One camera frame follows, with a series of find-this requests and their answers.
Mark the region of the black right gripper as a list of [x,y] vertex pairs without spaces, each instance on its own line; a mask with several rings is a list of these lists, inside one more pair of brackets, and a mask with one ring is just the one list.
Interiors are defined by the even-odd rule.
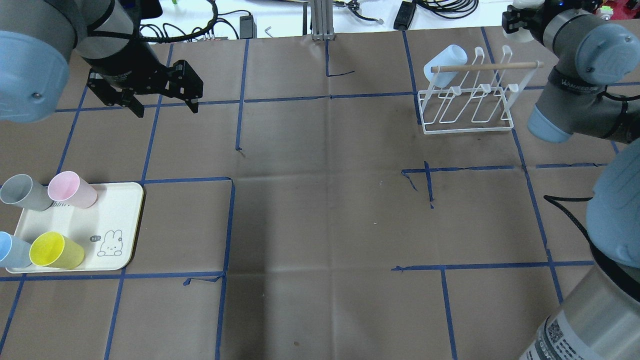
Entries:
[[535,41],[539,43],[552,43],[558,31],[557,26],[550,26],[553,19],[563,11],[562,0],[544,0],[539,9],[518,9],[512,4],[508,5],[502,13],[502,30],[505,36],[516,32],[516,29],[524,26],[530,30]]

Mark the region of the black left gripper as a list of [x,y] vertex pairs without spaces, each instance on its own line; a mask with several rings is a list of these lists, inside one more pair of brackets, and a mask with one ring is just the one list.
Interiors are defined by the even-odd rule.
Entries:
[[87,58],[87,88],[106,106],[119,105],[143,118],[145,107],[137,95],[159,94],[185,102],[199,112],[204,82],[186,60],[173,66],[160,63],[148,43],[130,42],[113,55]]

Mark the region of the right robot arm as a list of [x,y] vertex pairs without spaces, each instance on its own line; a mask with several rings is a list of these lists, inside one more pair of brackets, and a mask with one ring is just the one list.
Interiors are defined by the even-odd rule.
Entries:
[[593,265],[535,331],[521,360],[639,358],[639,96],[613,91],[639,80],[639,21],[606,20],[601,0],[515,0],[502,14],[510,41],[557,62],[526,126],[551,160],[590,166],[579,190],[543,197],[585,236],[574,260]]

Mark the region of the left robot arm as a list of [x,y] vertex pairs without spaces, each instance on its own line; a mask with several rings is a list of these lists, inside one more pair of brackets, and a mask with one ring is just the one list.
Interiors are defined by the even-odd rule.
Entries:
[[0,3],[0,118],[44,120],[55,112],[76,53],[89,64],[87,88],[106,106],[144,116],[141,95],[182,100],[197,113],[204,83],[185,60],[162,64],[150,43],[190,35],[144,36],[142,20],[159,18],[157,0],[3,0]]

